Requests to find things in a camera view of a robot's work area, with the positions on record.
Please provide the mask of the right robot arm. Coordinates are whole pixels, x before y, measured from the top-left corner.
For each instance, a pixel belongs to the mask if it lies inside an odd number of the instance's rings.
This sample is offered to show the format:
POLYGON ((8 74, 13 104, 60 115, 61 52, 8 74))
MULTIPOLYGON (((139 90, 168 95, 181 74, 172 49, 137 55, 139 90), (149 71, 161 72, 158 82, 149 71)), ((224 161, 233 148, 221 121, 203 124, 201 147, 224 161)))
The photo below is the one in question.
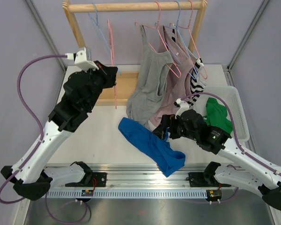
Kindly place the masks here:
POLYGON ((210 162, 201 177, 208 186, 225 184, 245 189, 260 196, 269 206, 281 210, 281 166, 242 147, 224 130, 207 125, 195 110, 186 110, 181 115, 163 115, 153 134, 165 139, 166 132, 169 132, 171 139, 184 137, 194 140, 203 150, 241 167, 238 170, 210 162))

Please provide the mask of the blue tank top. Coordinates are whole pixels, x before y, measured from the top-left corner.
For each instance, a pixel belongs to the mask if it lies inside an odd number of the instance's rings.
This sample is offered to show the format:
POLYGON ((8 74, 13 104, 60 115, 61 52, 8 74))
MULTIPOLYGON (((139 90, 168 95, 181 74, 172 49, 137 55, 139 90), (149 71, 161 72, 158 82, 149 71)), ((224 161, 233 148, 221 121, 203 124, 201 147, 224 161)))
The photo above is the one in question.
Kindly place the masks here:
POLYGON ((123 117, 118 130, 130 144, 151 158, 165 177, 184 167, 186 160, 184 153, 174 151, 166 139, 159 139, 138 122, 123 117))

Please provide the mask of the pink wire hanger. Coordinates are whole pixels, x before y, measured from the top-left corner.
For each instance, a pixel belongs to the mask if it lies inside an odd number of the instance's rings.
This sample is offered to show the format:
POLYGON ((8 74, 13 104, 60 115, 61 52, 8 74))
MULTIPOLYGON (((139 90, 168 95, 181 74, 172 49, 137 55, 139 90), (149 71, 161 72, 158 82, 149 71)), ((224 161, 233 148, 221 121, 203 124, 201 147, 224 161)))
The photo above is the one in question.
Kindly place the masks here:
MULTIPOLYGON (((109 29, 109 44, 110 44, 110 55, 111 55, 111 65, 115 66, 115 60, 114 60, 114 43, 113 43, 113 30, 111 26, 111 22, 109 19, 107 19, 108 29, 109 29)), ((117 109, 117 86, 115 85, 113 87, 114 89, 114 105, 115 109, 117 109)))

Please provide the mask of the green tank top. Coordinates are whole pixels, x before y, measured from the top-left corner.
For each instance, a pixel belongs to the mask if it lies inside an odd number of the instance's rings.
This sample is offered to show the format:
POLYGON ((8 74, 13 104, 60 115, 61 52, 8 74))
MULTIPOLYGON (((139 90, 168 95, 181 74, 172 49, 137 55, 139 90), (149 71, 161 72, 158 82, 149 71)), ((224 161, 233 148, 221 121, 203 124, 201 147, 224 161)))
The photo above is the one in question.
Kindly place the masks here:
POLYGON ((218 127, 228 134, 233 131, 232 122, 227 119, 227 108, 217 102, 215 98, 209 98, 206 102, 206 116, 203 120, 207 125, 218 127))

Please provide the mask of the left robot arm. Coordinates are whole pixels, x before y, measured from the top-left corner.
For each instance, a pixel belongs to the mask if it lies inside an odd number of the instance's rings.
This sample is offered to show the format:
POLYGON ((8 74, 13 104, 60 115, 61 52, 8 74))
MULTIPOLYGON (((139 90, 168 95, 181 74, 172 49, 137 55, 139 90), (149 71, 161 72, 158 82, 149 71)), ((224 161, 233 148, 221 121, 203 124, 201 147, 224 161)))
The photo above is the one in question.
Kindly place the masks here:
POLYGON ((13 166, 4 166, 1 174, 13 183, 14 191, 32 201, 56 186, 87 187, 94 184, 93 171, 84 162, 68 167, 46 169, 59 146, 88 118, 103 89, 116 85, 118 68, 95 61, 96 69, 72 73, 64 83, 64 95, 49 114, 40 137, 13 166))

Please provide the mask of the light blue wire hanger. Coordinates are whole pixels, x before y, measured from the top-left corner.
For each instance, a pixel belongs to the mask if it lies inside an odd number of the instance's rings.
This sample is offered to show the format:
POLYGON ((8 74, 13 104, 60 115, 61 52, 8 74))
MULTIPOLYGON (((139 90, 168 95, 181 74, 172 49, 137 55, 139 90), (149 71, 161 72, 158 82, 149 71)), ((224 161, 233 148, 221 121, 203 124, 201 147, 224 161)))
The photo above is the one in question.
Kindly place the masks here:
POLYGON ((95 18, 91 16, 90 13, 88 13, 88 16, 91 20, 91 23, 95 29, 96 35, 99 38, 99 41, 102 43, 102 46, 104 48, 104 50, 106 51, 107 55, 109 56, 109 58, 111 59, 111 55, 110 55, 110 44, 109 44, 109 33, 108 33, 108 38, 105 36, 104 32, 101 29, 100 26, 100 22, 99 22, 99 18, 98 18, 98 10, 97 7, 95 5, 95 3, 92 3, 94 9, 95 9, 95 18))

